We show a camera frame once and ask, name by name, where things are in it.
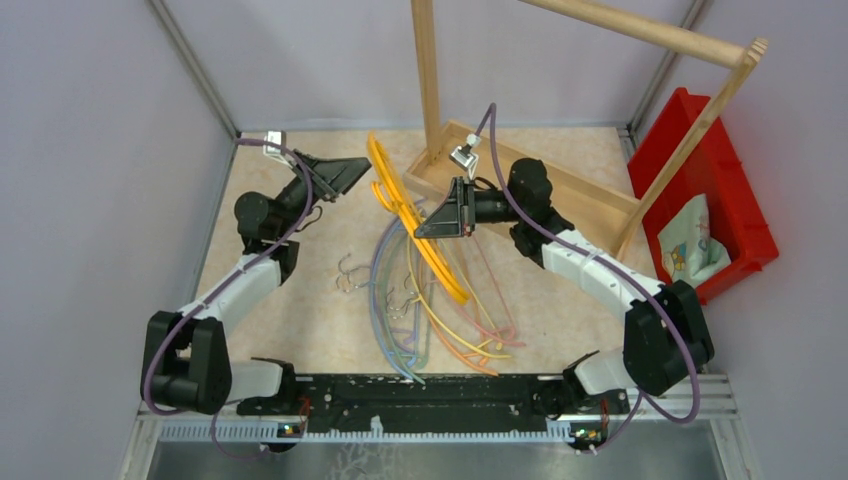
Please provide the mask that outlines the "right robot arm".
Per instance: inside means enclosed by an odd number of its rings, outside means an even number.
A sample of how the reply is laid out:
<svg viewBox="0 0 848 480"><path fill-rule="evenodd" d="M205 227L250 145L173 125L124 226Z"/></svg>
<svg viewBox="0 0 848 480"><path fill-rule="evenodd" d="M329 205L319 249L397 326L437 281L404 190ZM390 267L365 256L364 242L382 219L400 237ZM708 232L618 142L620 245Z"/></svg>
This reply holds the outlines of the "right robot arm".
<svg viewBox="0 0 848 480"><path fill-rule="evenodd" d="M713 359L698 295L683 280L664 283L632 270L589 242L552 204L544 163L521 158L502 189L452 180L441 205L418 226L418 239L471 235L479 224L509 224L518 252L569 279L622 321L623 344L580 357L563 372L563 398L590 411L603 394L636 388L660 396Z"/></svg>

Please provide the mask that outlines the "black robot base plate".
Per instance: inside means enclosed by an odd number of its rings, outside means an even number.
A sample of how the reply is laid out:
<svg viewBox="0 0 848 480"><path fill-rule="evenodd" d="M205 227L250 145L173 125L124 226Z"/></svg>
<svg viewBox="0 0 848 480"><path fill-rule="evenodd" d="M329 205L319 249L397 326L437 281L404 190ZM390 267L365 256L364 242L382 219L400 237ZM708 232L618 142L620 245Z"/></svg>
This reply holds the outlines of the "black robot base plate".
<svg viewBox="0 0 848 480"><path fill-rule="evenodd" d="M561 375L288 374L279 391L241 401L241 416L290 415L309 433L541 433L562 415L628 414L623 390L586 397Z"/></svg>

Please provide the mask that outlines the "pink hanger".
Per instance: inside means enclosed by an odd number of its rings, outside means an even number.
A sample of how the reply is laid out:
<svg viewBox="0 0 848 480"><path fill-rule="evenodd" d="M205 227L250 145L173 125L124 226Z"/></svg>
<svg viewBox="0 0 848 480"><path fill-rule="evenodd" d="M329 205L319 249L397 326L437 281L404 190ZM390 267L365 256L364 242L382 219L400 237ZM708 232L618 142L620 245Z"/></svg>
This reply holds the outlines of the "pink hanger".
<svg viewBox="0 0 848 480"><path fill-rule="evenodd" d="M470 295L470 322L483 341L488 341L497 352L525 347L501 282L482 244L475 239L458 240L451 246L451 253L459 268L461 283Z"/></svg>

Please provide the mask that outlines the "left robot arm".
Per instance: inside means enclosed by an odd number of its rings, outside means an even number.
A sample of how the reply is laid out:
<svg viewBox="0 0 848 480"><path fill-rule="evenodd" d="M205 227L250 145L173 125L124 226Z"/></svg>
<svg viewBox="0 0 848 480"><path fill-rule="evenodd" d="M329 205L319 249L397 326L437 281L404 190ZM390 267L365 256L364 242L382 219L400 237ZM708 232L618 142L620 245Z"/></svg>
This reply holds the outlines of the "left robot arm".
<svg viewBox="0 0 848 480"><path fill-rule="evenodd" d="M292 366L273 359L234 362L227 337L297 265L291 236L320 202L346 194L370 169L363 157L320 159L300 154L296 176L274 197L249 191L235 203L243 243L230 272L197 300L147 323L140 394L159 415L213 415L227 403L260 398L277 414L292 411L298 384Z"/></svg>

